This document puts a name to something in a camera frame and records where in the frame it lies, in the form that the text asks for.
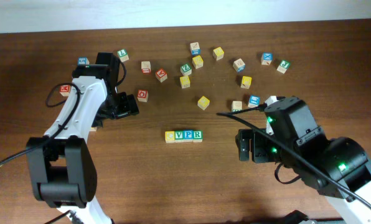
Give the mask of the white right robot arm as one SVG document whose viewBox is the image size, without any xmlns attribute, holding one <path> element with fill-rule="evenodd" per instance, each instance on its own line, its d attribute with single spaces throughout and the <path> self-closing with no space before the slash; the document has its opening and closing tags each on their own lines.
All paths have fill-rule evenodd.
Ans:
<svg viewBox="0 0 371 224">
<path fill-rule="evenodd" d="M 363 147 L 347 137 L 328 139 L 298 97 L 266 105 L 266 127 L 235 137 L 240 160 L 279 162 L 325 196 L 346 223 L 371 223 L 371 159 Z"/>
</svg>

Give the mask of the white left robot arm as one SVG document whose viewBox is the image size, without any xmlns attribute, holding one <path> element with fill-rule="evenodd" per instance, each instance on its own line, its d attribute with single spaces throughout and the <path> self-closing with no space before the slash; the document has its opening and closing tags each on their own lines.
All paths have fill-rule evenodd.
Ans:
<svg viewBox="0 0 371 224">
<path fill-rule="evenodd" d="M 91 65 L 78 65 L 63 108 L 41 138 L 26 144 L 32 193 L 64 213 L 72 223 L 113 223 L 96 198 L 97 171 L 87 139 L 106 119 L 139 113 L 134 95 L 118 92 L 123 62 L 100 52 Z"/>
</svg>

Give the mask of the green V wooden block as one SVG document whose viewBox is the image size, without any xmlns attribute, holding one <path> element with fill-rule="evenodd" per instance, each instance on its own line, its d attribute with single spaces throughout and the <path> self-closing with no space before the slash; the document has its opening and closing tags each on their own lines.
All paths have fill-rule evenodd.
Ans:
<svg viewBox="0 0 371 224">
<path fill-rule="evenodd" d="M 175 131 L 175 142 L 184 142 L 184 132 L 183 131 Z"/>
</svg>

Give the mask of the yellow C wooden block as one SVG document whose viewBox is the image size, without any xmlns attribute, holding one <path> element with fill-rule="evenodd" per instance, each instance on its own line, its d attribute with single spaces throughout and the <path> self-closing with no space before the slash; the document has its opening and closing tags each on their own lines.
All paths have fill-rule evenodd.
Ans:
<svg viewBox="0 0 371 224">
<path fill-rule="evenodd" d="M 175 132 L 174 131 L 166 131 L 165 132 L 165 141 L 166 143 L 174 143 L 175 139 Z"/>
</svg>

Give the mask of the blue P wooden block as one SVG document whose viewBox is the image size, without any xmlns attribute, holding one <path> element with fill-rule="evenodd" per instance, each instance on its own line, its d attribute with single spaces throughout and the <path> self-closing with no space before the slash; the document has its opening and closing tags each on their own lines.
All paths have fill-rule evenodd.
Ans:
<svg viewBox="0 0 371 224">
<path fill-rule="evenodd" d="M 192 142 L 194 140 L 193 130 L 183 130 L 184 142 Z"/>
</svg>

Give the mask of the green R wooden block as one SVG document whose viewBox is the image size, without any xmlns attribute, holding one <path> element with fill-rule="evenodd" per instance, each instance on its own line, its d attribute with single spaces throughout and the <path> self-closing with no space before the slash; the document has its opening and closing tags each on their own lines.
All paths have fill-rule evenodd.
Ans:
<svg viewBox="0 0 371 224">
<path fill-rule="evenodd" d="M 202 142 L 203 141 L 203 132 L 199 130 L 193 131 L 193 142 Z"/>
</svg>

